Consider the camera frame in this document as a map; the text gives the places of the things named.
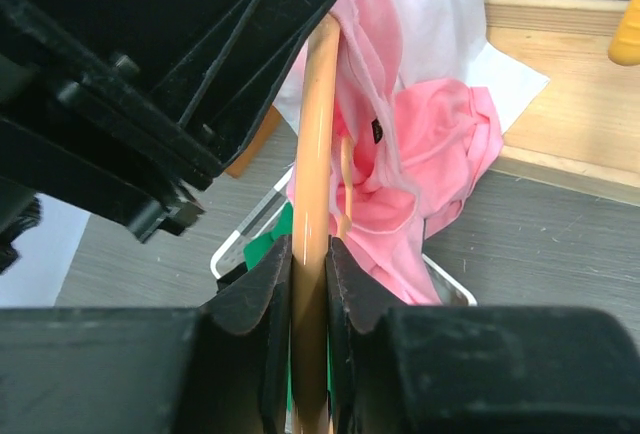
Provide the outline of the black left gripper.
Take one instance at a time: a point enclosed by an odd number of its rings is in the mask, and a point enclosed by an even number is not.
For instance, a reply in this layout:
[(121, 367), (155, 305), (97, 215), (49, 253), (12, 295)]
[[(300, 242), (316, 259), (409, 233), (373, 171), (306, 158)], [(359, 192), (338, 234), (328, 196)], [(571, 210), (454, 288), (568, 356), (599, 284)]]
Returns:
[(219, 0), (1, 0), (2, 51), (25, 69), (6, 115), (47, 157), (22, 180), (126, 227), (181, 235), (214, 180), (203, 130)]

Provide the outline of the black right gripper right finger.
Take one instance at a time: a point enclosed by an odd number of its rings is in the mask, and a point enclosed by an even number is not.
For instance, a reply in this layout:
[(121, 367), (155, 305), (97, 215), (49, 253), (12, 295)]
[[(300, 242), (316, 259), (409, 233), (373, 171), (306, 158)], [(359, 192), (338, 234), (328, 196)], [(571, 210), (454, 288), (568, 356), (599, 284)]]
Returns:
[(326, 278), (339, 433), (639, 429), (639, 354), (603, 311), (407, 305), (336, 238)]

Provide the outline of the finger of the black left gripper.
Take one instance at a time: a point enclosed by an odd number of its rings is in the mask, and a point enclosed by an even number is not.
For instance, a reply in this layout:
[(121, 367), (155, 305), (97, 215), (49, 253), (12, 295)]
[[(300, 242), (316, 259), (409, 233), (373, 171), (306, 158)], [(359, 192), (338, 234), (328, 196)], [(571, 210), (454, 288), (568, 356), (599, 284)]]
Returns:
[(335, 1), (1, 0), (1, 49), (168, 175), (216, 177)]

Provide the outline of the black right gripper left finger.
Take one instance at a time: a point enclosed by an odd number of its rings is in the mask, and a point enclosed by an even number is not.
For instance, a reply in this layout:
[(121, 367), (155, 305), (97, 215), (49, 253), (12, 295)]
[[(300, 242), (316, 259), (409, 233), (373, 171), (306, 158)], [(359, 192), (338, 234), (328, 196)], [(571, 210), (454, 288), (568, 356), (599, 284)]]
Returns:
[(195, 308), (5, 309), (5, 433), (281, 433), (291, 240)]

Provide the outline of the green t shirt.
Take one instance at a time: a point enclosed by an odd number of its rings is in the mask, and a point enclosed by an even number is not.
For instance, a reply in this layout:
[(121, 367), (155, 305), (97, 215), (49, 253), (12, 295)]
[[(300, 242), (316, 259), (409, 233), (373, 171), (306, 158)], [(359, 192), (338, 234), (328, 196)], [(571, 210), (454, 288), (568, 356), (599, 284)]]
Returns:
[(244, 247), (243, 254), (246, 267), (248, 269), (254, 268), (279, 237), (292, 233), (292, 228), (293, 207), (287, 202), (284, 204), (275, 226), (253, 239)]

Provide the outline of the orange plastic hanger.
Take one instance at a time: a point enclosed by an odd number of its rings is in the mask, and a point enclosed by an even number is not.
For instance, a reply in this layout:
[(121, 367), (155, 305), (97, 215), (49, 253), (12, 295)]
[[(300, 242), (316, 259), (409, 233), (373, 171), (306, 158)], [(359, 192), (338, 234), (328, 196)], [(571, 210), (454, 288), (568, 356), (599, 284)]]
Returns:
[(329, 181), (340, 40), (328, 15), (308, 39), (294, 179), (291, 382), (293, 431), (330, 431), (327, 400)]

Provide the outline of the pink t shirt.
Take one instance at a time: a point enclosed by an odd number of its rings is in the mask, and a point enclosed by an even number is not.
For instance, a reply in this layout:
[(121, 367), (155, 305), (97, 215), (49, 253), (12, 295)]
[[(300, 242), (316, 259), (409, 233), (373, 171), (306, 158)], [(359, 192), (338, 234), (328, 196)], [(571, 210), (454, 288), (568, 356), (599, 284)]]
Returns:
[(360, 123), (332, 136), (329, 230), (344, 215), (346, 245), (359, 266), (408, 304), (439, 296), (422, 258), (423, 241), (461, 213), (502, 138), (463, 82), (444, 79), (393, 97), (399, 117)]

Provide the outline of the yellow plastic hanger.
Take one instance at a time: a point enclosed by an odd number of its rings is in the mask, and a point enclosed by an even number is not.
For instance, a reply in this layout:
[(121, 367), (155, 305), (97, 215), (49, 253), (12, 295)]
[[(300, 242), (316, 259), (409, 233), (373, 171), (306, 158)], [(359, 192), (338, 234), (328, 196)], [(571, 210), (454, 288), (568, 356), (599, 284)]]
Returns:
[(640, 63), (640, 0), (630, 0), (608, 48), (608, 58), (621, 66)]

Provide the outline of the black t shirt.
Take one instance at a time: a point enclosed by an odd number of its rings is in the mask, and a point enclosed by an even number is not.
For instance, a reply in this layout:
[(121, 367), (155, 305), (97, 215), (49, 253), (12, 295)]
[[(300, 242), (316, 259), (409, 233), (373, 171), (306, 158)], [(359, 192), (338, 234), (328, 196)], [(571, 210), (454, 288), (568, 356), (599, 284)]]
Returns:
[(217, 281), (217, 292), (220, 294), (226, 288), (230, 287), (237, 280), (242, 278), (248, 272), (248, 268), (245, 262), (236, 265), (232, 270), (222, 275)]

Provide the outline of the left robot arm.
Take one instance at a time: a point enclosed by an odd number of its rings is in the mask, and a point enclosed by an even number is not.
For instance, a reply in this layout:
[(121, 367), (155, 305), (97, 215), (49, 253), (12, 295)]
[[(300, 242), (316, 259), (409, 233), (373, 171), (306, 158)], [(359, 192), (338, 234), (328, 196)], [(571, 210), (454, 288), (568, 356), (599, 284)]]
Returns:
[(1, 264), (49, 195), (178, 235), (336, 0), (1, 0)]

